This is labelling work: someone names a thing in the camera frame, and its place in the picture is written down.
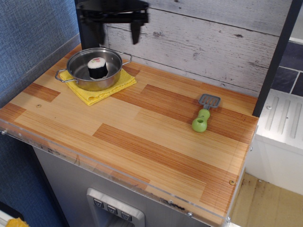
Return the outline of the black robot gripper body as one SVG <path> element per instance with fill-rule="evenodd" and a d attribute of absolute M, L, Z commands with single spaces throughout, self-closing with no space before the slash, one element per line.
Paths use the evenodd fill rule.
<path fill-rule="evenodd" d="M 76 5 L 80 19 L 96 23 L 147 23 L 149 4 L 142 0 L 86 0 Z"/>

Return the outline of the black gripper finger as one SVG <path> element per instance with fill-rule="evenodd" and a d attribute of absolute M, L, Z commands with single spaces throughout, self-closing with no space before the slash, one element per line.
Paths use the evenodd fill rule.
<path fill-rule="evenodd" d="M 96 41 L 104 45 L 105 44 L 105 30 L 104 30 L 104 24 L 103 23 L 89 23 L 89 28 L 92 31 L 93 36 L 95 37 Z"/>
<path fill-rule="evenodd" d="M 139 42 L 141 26 L 142 26 L 141 22 L 132 22 L 131 23 L 133 44 L 137 44 Z"/>

